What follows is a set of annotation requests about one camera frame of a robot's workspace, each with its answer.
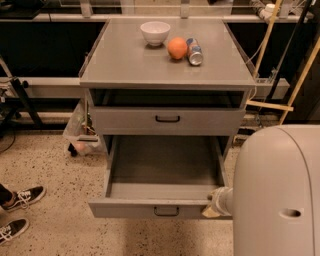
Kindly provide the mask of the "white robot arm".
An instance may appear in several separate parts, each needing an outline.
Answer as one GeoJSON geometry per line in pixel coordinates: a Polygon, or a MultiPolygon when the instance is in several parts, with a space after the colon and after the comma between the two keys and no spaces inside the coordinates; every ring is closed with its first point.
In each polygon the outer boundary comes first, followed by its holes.
{"type": "Polygon", "coordinates": [[[233,218],[234,256],[320,256],[320,126],[254,133],[210,196],[202,215],[233,218]]]}

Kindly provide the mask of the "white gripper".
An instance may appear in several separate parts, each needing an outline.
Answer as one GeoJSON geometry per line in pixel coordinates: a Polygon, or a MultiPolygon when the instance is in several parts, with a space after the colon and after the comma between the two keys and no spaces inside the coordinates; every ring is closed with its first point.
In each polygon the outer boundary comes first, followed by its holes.
{"type": "Polygon", "coordinates": [[[206,218],[231,216],[233,214],[233,189],[220,187],[212,193],[211,203],[202,210],[206,218]]]}

